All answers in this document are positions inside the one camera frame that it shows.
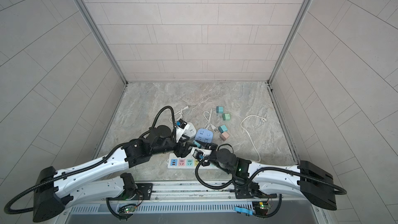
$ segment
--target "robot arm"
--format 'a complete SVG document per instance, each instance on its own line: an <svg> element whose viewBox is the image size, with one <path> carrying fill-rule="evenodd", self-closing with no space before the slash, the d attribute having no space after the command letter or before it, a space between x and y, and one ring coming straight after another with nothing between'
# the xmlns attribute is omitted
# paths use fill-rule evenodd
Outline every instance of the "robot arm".
<svg viewBox="0 0 398 224"><path fill-rule="evenodd" d="M173 123L176 123L172 131L164 125L155 127L160 113L167 108L172 112ZM343 188L333 184L333 177L329 173L310 162L301 161L299 166L275 167L238 158L228 149L220 149L223 145L218 147L213 143L202 143L199 149L181 138L187 128L189 124L182 119L175 122L172 107L164 107L158 112L148 131L137 139L117 145L107 156L68 169L58 171L54 167L43 169L37 184L10 200L5 205L4 211L7 214L33 211L33 222L42 222L57 216L65 208L93 199L131 199L139 190L130 173L123 173L120 177L109 180L95 180L147 162L152 155L164 152L174 152L177 157L186 157L191 153L200 161L195 175L202 185L211 189L222 189L233 184L236 191L247 196L246 198L263 198L274 193L284 193L306 197L318 207L336 210L334 195L346 193ZM221 186L205 183L199 177L198 168L208 166L210 163L231 174L232 179ZM11 209L14 202L32 191L34 191L32 208Z"/></svg>

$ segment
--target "power plug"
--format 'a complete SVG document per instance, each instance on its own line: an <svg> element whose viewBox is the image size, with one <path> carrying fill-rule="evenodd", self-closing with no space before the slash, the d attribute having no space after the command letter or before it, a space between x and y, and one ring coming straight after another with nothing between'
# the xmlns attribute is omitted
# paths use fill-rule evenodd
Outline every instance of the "power plug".
<svg viewBox="0 0 398 224"><path fill-rule="evenodd" d="M189 139L193 139L196 135L196 129L191 122L188 122L189 128L185 130L184 135L188 136Z"/></svg>

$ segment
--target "white cable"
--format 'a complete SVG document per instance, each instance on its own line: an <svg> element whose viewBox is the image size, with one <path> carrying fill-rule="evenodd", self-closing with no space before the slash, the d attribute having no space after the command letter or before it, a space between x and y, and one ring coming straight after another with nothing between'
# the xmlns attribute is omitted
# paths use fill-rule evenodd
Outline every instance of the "white cable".
<svg viewBox="0 0 398 224"><path fill-rule="evenodd" d="M254 145L254 143L253 143L253 140L251 140L251 136L250 136L249 132L242 126L243 121L245 121L248 117L252 117L252 116L257 117L257 118L260 118L262 122L266 122L267 119L266 119L265 117L257 116L257 115L253 115L253 114L252 114L252 115L249 115L249 116L247 116L246 118L244 118L244 119L242 120L242 122L240 123L240 127L242 127L242 129L245 130L245 131L247 132L247 134L249 135L251 144L253 145L254 150L257 152L258 160L254 160L254 161L259 163L259 162L261 161L260 153L257 151L257 149L256 149L256 147L255 147L255 145Z"/></svg>
<svg viewBox="0 0 398 224"><path fill-rule="evenodd" d="M176 112L174 115L177 115L177 114L178 114L178 117L182 118L182 111L183 111L183 110L187 110L188 108L189 108L188 106L186 106L186 107L184 107L184 108L181 108L181 110L178 111L178 112Z"/></svg>

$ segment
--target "power strip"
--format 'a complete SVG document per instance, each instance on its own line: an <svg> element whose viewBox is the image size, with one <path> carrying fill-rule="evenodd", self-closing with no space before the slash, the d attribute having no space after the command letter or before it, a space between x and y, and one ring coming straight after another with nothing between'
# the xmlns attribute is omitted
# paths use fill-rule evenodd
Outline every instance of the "power strip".
<svg viewBox="0 0 398 224"><path fill-rule="evenodd" d="M169 169L195 169L199 163L197 159L188 154L185 158L177 157L174 153L170 153L167 159L167 168ZM199 169L218 169L216 166L210 164L209 166L201 166Z"/></svg>

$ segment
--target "power outlet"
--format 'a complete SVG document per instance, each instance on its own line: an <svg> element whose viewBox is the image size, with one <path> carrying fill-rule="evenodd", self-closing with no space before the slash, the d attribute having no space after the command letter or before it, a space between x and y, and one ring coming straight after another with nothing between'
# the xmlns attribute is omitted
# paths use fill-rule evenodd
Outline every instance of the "power outlet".
<svg viewBox="0 0 398 224"><path fill-rule="evenodd" d="M178 161L178 159L172 159L172 160L170 161L170 165L171 165L171 166L177 166L177 161Z"/></svg>
<svg viewBox="0 0 398 224"><path fill-rule="evenodd" d="M185 166L185 159L181 158L178 160L178 166Z"/></svg>
<svg viewBox="0 0 398 224"><path fill-rule="evenodd" d="M196 136L196 128L191 122L188 122L189 128L185 130L184 135L188 136L189 139L193 139Z"/></svg>

